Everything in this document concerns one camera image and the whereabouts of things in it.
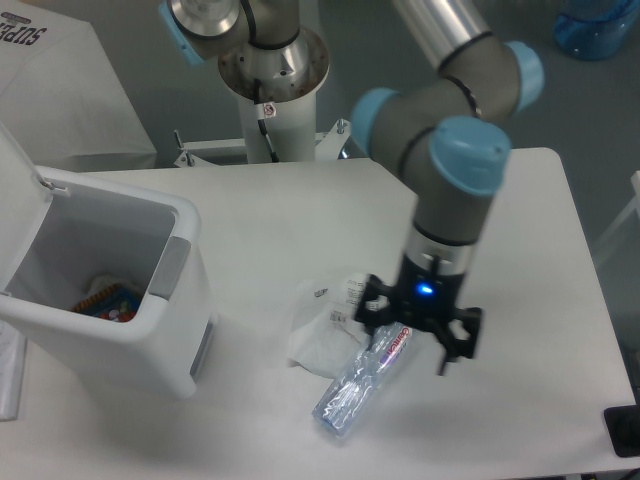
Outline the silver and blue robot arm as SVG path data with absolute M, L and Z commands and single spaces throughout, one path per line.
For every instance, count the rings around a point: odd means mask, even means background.
M 431 333 L 451 363 L 474 355 L 481 328 L 481 309 L 457 297 L 511 150 L 499 123 L 539 97 L 544 70 L 525 44 L 499 41 L 470 1 L 395 9 L 438 78 L 409 95 L 373 89 L 352 112 L 353 141 L 417 197 L 396 283 L 370 276 L 355 318 L 369 336 L 394 322 Z M 297 2 L 164 1 L 159 12 L 190 62 L 217 60 L 250 162 L 314 158 L 306 101 L 329 61 Z

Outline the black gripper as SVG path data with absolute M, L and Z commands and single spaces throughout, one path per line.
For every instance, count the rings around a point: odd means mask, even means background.
M 367 350 L 378 350 L 378 330 L 396 322 L 436 335 L 444 348 L 437 370 L 444 376 L 450 363 L 474 359 L 483 322 L 483 309 L 456 309 L 465 274 L 443 275 L 439 268 L 423 268 L 407 254 L 402 257 L 395 285 L 367 276 L 354 320 L 369 336 Z

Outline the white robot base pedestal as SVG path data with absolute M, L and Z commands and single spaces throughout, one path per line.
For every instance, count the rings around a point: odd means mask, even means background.
M 250 164 L 334 161 L 348 157 L 351 124 L 340 118 L 326 132 L 316 130 L 316 94 L 329 73 L 322 39 L 302 27 L 278 49 L 249 43 L 218 57 L 222 81 L 236 98 L 242 136 L 238 139 L 187 141 L 174 137 L 178 167 L 204 167 L 207 157 L 244 156 Z

